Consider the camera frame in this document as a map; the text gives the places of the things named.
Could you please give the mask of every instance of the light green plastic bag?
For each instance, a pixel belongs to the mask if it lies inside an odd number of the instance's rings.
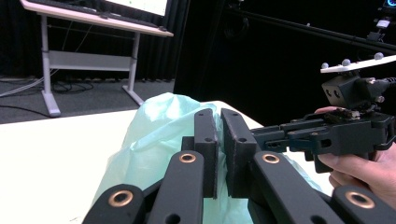
[[[150,98],[139,107],[120,151],[108,160],[93,202],[115,185],[130,184],[146,189],[162,179],[171,157],[181,150],[182,137],[194,136],[194,114],[206,108],[213,110],[217,125],[219,173],[218,198],[204,199],[204,223],[252,223],[248,200],[228,197],[225,183],[227,169],[221,148],[223,134],[220,110],[214,104],[201,104],[190,97],[172,93]]]

